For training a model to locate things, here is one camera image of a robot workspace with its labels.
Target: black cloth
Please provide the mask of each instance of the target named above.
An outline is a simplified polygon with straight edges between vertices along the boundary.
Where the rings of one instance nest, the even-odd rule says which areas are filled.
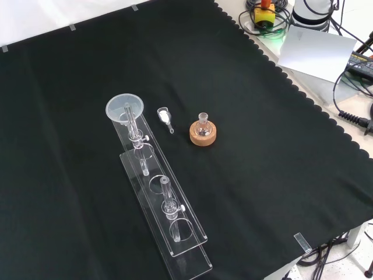
[[[0,54],[0,273],[7,280],[168,279],[105,105],[133,93],[213,264],[260,280],[372,218],[373,163],[210,0],[158,0]],[[175,134],[159,121],[167,106]],[[188,130],[217,126],[207,148]]]

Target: test tube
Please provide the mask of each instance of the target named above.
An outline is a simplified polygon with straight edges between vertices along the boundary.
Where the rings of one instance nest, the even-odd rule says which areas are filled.
[[[177,205],[173,200],[171,182],[167,176],[162,176],[160,182],[164,198],[164,212],[166,213],[167,219],[172,222],[177,218]],[[171,224],[171,234],[175,242],[180,241],[180,232],[177,222]]]
[[[138,126],[136,125],[135,118],[133,117],[132,107],[129,103],[125,103],[124,110],[126,112],[127,120],[128,120],[127,129],[129,132],[129,137],[131,138],[133,147],[135,149],[138,149],[138,152],[139,152],[139,160],[140,160],[142,173],[144,176],[148,176],[149,169],[147,168],[145,155],[141,150],[141,148],[144,146],[144,142],[142,141],[142,134],[139,133]]]

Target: white paper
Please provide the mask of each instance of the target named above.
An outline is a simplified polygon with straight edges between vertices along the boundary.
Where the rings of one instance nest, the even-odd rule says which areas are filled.
[[[335,82],[346,68],[355,43],[355,39],[291,26],[278,64]]]

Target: small glass vial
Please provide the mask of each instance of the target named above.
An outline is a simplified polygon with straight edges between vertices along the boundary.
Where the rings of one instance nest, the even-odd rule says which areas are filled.
[[[206,113],[200,113],[198,115],[199,121],[198,121],[198,123],[196,124],[196,127],[195,127],[196,135],[208,136],[208,135],[211,134],[212,127],[211,127],[210,123],[207,121],[208,117],[209,117],[209,115],[207,115]]]

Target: yellow device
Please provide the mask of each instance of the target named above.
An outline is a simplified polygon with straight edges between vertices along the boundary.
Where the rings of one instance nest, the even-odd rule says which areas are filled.
[[[270,10],[275,10],[275,5],[270,4],[268,7]],[[261,27],[265,28],[271,28],[275,25],[275,13],[271,12],[270,10],[262,10],[262,8],[259,6],[254,9],[254,22],[257,25],[260,25]]]

